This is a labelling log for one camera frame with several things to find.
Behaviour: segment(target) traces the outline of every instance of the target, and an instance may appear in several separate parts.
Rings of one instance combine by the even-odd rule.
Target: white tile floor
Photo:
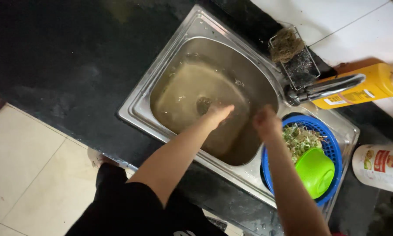
[[[97,169],[87,149],[5,105],[0,110],[0,236],[64,235],[94,197]],[[134,174],[126,171],[128,177]],[[240,236],[242,230],[228,224],[226,233]]]

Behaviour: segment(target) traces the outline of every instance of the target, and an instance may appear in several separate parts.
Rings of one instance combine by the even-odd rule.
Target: blue colander
[[[308,115],[295,115],[284,119],[282,121],[282,126],[291,125],[292,123],[297,123],[301,126],[306,126],[309,130],[314,130],[320,133],[322,136],[327,136],[324,141],[322,141],[322,149],[325,152],[325,155],[330,158],[335,164],[335,176],[332,179],[332,182],[328,188],[328,190],[319,198],[316,198],[318,206],[322,206],[335,194],[336,189],[338,188],[339,182],[342,176],[342,155],[339,149],[338,142],[336,141],[335,136],[332,134],[330,129],[320,120],[308,116]],[[268,152],[265,147],[262,148],[262,169],[263,175],[265,176],[265,181],[268,185],[268,188],[271,190],[272,194],[274,194],[274,188],[272,185],[271,174],[269,172],[269,164],[268,164]]]

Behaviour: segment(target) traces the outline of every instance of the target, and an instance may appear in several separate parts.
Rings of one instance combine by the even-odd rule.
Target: white bottle
[[[393,145],[362,145],[352,157],[354,174],[363,184],[393,192]]]

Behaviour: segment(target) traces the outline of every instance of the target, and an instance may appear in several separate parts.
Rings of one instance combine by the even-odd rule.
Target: chrome faucet
[[[325,82],[315,83],[299,90],[295,90],[291,87],[291,85],[287,85],[284,88],[285,98],[290,105],[298,106],[303,102],[313,101],[332,94],[340,93],[353,88],[364,81],[364,74],[353,74],[341,78],[334,78]]]

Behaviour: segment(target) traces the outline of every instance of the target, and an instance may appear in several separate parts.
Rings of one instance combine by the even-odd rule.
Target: green plastic bowl
[[[329,188],[335,175],[335,164],[321,148],[315,147],[300,157],[295,170],[311,198],[316,199]]]

